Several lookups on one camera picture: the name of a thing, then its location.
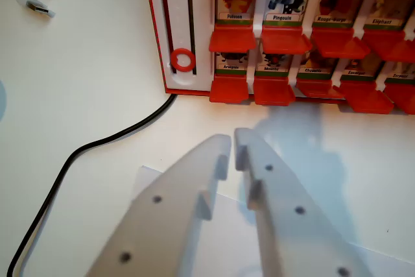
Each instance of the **usb connector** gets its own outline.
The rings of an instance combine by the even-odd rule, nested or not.
[[[22,6],[25,6],[37,13],[46,14],[50,18],[54,17],[54,12],[47,8],[47,5],[38,0],[16,0]]]

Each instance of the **white table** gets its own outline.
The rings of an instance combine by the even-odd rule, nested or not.
[[[69,154],[167,98],[148,0],[0,0],[0,274]],[[415,262],[415,117],[334,104],[213,104],[180,96],[157,122],[70,168],[24,276],[82,276],[129,205],[137,169],[163,171],[215,133],[256,129],[351,242]],[[219,193],[242,199],[230,167]]]

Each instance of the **green stripe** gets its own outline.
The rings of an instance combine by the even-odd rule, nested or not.
[[[217,24],[221,25],[251,25],[251,19],[217,19]]]
[[[402,26],[396,25],[372,25],[372,24],[365,24],[363,27],[364,29],[384,29],[384,30],[401,30]]]
[[[270,26],[301,26],[303,22],[299,21],[264,21],[263,25]]]
[[[331,74],[323,73],[298,73],[297,78],[300,79],[322,79],[327,80],[331,78]]]
[[[246,71],[238,71],[234,69],[217,69],[216,74],[246,75]]]
[[[324,23],[314,22],[313,27],[334,27],[337,29],[349,29],[353,26],[353,23]]]
[[[373,81],[375,77],[342,75],[340,80]]]
[[[255,71],[255,76],[287,77],[288,71]]]
[[[385,82],[389,84],[415,84],[414,79],[387,78]]]

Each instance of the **white slot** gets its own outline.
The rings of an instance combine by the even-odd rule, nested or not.
[[[170,65],[169,41],[165,23],[163,0],[152,0],[160,43],[161,60],[166,86],[170,89],[209,91],[213,80],[213,56],[209,52],[209,41],[213,31],[212,2],[215,0],[193,0],[193,23],[195,31],[195,57],[197,75],[177,71]],[[167,0],[171,22],[173,49],[191,50],[189,9],[187,0]]]
[[[364,24],[368,19],[370,14],[370,9],[372,8],[373,3],[375,0],[363,0],[362,6],[357,14],[355,23],[353,24],[354,36],[358,37],[358,39],[362,39],[364,34]]]
[[[334,86],[339,87],[340,86],[340,78],[343,75],[344,69],[349,64],[350,59],[349,58],[339,58],[336,68],[331,76],[331,81]]]
[[[320,0],[308,0],[303,19],[303,34],[310,38],[313,32],[313,22]]]
[[[386,62],[376,78],[376,90],[383,91],[385,90],[385,80],[388,78],[389,74],[394,70],[395,62]]]
[[[257,46],[255,49],[248,52],[248,66],[246,68],[246,83],[248,84],[249,94],[254,94],[254,79],[255,70],[257,69],[259,56],[259,40],[257,40]]]
[[[413,40],[415,38],[415,9],[412,11],[407,24],[403,31],[405,32],[405,40]]]
[[[257,39],[261,38],[262,23],[264,20],[265,3],[267,0],[255,0],[255,12],[254,12],[254,36]]]
[[[300,68],[302,57],[303,56],[301,54],[297,54],[292,57],[290,70],[288,72],[288,83],[292,88],[297,84],[297,74]]]

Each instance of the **white surface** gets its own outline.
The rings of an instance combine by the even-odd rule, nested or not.
[[[231,137],[215,134],[177,160],[133,200],[87,276],[190,276],[202,221],[212,219],[230,152]],[[126,251],[131,260],[120,263]]]
[[[70,153],[167,98],[148,0],[40,1],[56,11],[53,20],[0,0],[3,275]],[[73,164],[25,276],[82,276],[127,209],[139,166],[164,171],[203,139],[239,126],[265,137],[346,240],[415,262],[414,121],[332,104],[270,108],[179,97],[150,127]],[[219,193],[241,196],[234,168]]]
[[[197,75],[192,71],[176,71],[174,74],[170,65],[169,40],[163,8],[163,0],[152,0],[154,18],[157,23],[158,40],[161,50],[161,59],[164,67],[166,85],[170,89],[209,91],[213,80],[213,54],[209,52],[210,36],[213,31],[215,7],[214,0],[193,0],[193,25],[195,31],[195,58]],[[187,0],[169,0],[169,15],[173,49],[187,48],[190,50],[189,13]]]
[[[140,167],[133,186],[136,198],[161,172]],[[218,195],[211,221],[203,221],[192,276],[261,277],[258,236],[253,211],[246,204]],[[415,265],[354,246],[373,277],[412,277]]]

